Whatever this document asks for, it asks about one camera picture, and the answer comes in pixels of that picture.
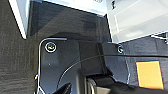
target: orange tag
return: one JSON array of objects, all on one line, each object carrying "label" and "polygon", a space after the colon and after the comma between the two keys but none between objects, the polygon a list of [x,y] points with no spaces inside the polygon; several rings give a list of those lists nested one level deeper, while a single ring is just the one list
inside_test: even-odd
[{"label": "orange tag", "polygon": [[164,89],[159,61],[137,62],[139,86],[150,89]]}]

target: gray carpet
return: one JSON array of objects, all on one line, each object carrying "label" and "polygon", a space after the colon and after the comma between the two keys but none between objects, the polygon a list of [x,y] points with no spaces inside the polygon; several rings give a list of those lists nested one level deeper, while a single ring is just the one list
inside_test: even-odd
[{"label": "gray carpet", "polygon": [[[21,37],[8,0],[0,1],[0,94],[33,94],[38,70],[38,45],[47,37],[109,42],[106,17],[47,2],[31,2],[28,38]],[[162,40],[145,37],[123,43],[126,54],[168,55]],[[138,85],[135,62],[128,58],[130,84]],[[168,63],[160,60],[165,89],[168,90]]]}]

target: mounting hole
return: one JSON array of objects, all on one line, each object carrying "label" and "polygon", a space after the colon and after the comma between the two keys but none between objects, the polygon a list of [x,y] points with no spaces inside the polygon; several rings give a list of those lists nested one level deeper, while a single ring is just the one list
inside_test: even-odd
[{"label": "mounting hole", "polygon": [[119,45],[118,46],[118,52],[119,53],[123,53],[124,49],[123,49],[123,46],[122,45]]},{"label": "mounting hole", "polygon": [[45,49],[46,49],[47,52],[52,53],[56,50],[56,45],[53,42],[48,42],[45,45]]}]

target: white wall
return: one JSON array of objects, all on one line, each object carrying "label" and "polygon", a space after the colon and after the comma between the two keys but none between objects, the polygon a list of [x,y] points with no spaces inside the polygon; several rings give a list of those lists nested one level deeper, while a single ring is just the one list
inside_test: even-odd
[{"label": "white wall", "polygon": [[107,17],[115,43],[167,31],[168,0],[121,0]]},{"label": "white wall", "polygon": [[26,39],[30,0],[9,0],[22,37]]},{"label": "white wall", "polygon": [[107,13],[106,0],[98,3],[94,0],[43,0],[104,16]]}]

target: cable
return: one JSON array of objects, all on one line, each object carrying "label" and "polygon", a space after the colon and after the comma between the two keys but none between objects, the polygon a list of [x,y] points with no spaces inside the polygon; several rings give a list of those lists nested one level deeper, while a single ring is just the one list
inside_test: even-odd
[{"label": "cable", "polygon": [[103,56],[113,56],[113,57],[160,57],[160,58],[168,58],[168,56],[160,56],[160,55],[97,55],[97,56],[92,56],[92,57],[89,57],[89,58],[86,58],[86,59],[83,59],[81,61],[78,61],[76,63],[74,63],[73,65],[71,65],[70,67],[68,67],[60,76],[59,80],[58,80],[58,83],[57,83],[57,88],[56,90],[58,90],[58,86],[60,84],[60,81],[61,79],[63,78],[63,76],[65,75],[65,73],[67,71],[69,71],[72,67],[76,66],[77,64],[79,63],[82,63],[84,61],[87,61],[89,59],[93,59],[93,58],[96,58],[96,57],[103,57]]}]

